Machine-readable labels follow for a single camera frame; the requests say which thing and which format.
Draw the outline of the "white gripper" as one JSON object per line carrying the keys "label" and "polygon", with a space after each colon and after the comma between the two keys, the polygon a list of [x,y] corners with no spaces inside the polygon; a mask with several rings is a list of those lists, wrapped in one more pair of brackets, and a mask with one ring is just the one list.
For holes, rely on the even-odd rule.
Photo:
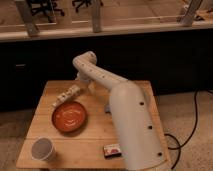
{"label": "white gripper", "polygon": [[[85,84],[89,84],[89,83],[91,82],[91,80],[90,80],[86,75],[84,75],[84,74],[82,74],[82,73],[80,73],[80,72],[77,73],[76,79],[77,79],[78,81],[81,81],[81,82],[85,83]],[[95,93],[95,84],[94,84],[93,82],[91,82],[91,83],[88,85],[88,89],[89,89],[89,91],[90,91],[92,94],[94,94],[94,93]]]}

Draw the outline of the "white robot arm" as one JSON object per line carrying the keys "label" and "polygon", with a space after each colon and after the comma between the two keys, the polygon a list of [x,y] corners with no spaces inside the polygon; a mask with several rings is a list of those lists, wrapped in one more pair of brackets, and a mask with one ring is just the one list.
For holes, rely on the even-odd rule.
{"label": "white robot arm", "polygon": [[150,116],[143,91],[127,78],[96,65],[88,51],[73,59],[78,78],[91,79],[109,90],[109,107],[128,171],[167,171],[163,147]]}

